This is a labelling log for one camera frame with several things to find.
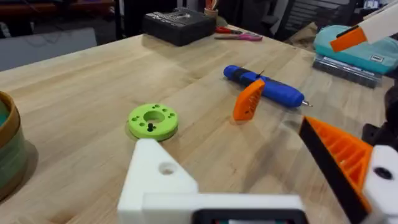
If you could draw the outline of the white orange left gripper right finger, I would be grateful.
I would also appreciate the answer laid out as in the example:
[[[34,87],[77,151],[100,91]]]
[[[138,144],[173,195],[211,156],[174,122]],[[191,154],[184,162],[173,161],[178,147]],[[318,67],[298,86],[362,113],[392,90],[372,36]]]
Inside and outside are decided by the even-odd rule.
[[[350,223],[397,224],[397,151],[313,117],[298,132]]]

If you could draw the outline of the finger of the white orange right gripper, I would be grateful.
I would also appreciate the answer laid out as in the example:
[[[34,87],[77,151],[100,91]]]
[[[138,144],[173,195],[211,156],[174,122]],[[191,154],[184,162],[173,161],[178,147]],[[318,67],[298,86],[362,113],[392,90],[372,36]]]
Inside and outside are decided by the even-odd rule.
[[[338,34],[330,42],[334,52],[341,52],[363,42],[373,44],[397,33],[397,2],[367,15],[362,22]]]

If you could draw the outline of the white block left gripper left finger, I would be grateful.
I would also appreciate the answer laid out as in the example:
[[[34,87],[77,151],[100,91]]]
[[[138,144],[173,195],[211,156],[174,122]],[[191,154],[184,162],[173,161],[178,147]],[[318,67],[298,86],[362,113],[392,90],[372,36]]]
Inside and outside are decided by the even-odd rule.
[[[154,139],[140,139],[117,206],[120,223],[144,223],[144,195],[198,192],[194,178]]]

